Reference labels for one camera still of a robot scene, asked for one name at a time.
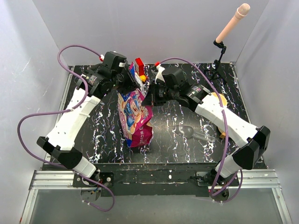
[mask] microphone stand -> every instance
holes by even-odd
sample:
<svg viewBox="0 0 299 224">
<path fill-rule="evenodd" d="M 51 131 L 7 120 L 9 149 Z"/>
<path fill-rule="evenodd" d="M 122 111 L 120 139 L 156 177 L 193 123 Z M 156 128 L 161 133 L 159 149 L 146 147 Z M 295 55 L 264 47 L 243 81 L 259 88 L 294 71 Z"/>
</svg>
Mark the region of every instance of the microphone stand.
<svg viewBox="0 0 299 224">
<path fill-rule="evenodd" d="M 224 55 L 225 51 L 226 51 L 226 46 L 224 46 L 223 42 L 221 41 L 220 43 L 217 43 L 216 40 L 214 41 L 214 45 L 217 46 L 218 48 L 221 49 L 221 55 L 219 57 L 219 60 L 215 60 L 214 63 L 212 63 L 212 68 L 210 68 L 210 65 L 208 65 L 206 67 L 206 69 L 204 69 L 204 73 L 206 74 L 208 72 L 208 74 L 212 75 L 209 80 L 212 82 L 213 80 L 216 80 L 218 78 L 221 78 L 223 80 L 223 84 L 226 85 L 227 81 L 225 80 L 225 78 L 218 72 L 218 68 L 221 64 L 221 59 L 222 56 Z"/>
</svg>

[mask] microphone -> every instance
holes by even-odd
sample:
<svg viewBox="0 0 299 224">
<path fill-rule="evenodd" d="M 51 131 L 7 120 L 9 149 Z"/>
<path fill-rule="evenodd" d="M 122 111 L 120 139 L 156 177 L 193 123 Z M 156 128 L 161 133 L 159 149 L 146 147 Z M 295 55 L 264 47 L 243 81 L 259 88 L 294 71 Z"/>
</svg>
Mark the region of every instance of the microphone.
<svg viewBox="0 0 299 224">
<path fill-rule="evenodd" d="M 235 15 L 226 25 L 226 27 L 222 30 L 222 32 L 216 38 L 217 43 L 221 43 L 221 41 L 229 34 L 230 31 L 238 24 L 238 22 L 244 18 L 250 10 L 250 6 L 247 3 L 243 3 L 240 7 L 237 8 Z"/>
</svg>

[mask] pink bag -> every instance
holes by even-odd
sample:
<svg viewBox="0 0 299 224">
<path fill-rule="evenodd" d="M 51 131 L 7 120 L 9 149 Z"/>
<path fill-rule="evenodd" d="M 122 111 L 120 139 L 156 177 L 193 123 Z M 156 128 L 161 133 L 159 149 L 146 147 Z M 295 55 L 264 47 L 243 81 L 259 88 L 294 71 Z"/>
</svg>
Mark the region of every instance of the pink bag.
<svg viewBox="0 0 299 224">
<path fill-rule="evenodd" d="M 118 93 L 117 109 L 128 146 L 137 147 L 149 144 L 151 140 L 153 133 L 150 119 L 153 117 L 153 111 L 151 106 L 141 106 L 145 98 L 143 84 L 138 74 L 135 73 L 133 64 L 130 68 L 141 89 L 126 95 Z"/>
</svg>

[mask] black marble tabletop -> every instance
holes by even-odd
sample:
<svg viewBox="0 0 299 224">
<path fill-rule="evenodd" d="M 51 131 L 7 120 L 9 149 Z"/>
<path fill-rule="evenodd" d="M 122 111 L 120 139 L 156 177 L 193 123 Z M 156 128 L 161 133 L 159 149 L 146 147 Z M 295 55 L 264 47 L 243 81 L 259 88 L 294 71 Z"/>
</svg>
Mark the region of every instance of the black marble tabletop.
<svg viewBox="0 0 299 224">
<path fill-rule="evenodd" d="M 207 64 L 197 64 L 203 71 Z M 150 68 L 146 65 L 145 71 L 154 78 Z M 198 83 L 204 84 L 203 77 L 189 64 L 166 64 L 181 68 L 186 76 L 192 77 Z M 82 74 L 88 66 L 75 66 L 74 71 Z M 234 77 L 231 66 L 222 64 L 220 73 L 227 81 L 223 84 L 221 79 L 214 80 L 214 86 L 228 101 L 228 108 L 242 119 L 248 117 Z M 65 107 L 68 105 L 76 79 L 73 77 L 68 90 Z M 176 101 L 170 101 L 164 106 L 154 107 L 154 116 L 151 119 L 153 135 L 151 143 L 142 147 L 129 148 L 126 144 L 119 115 L 117 111 L 117 93 L 112 91 L 105 96 L 100 104 L 91 112 L 91 117 L 86 120 L 75 140 L 75 148 L 82 151 L 83 156 L 93 163 L 198 163 L 218 162 L 221 159 L 224 140 L 220 139 L 218 128 L 207 119 L 199 116 L 188 108 L 181 107 Z M 186 139 L 172 132 L 174 125 L 184 124 L 192 126 L 195 131 L 207 133 L 216 137 L 216 142 L 211 143 L 197 139 Z M 237 149 L 236 144 L 230 139 L 228 154 Z"/>
</svg>

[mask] clear plastic spoon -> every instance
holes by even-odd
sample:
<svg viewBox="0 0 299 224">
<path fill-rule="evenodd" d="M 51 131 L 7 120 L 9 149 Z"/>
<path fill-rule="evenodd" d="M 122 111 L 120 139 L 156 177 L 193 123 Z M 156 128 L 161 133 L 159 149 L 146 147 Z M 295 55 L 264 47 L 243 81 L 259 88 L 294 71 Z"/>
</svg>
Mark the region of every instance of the clear plastic spoon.
<svg viewBox="0 0 299 224">
<path fill-rule="evenodd" d="M 216 138 L 213 136 L 195 132 L 191 126 L 175 125 L 173 127 L 173 131 L 175 134 L 178 134 L 178 135 L 186 137 L 186 138 L 196 138 L 196 139 L 201 139 L 201 140 L 210 141 L 210 142 L 215 142 L 215 140 L 216 140 Z"/>
</svg>

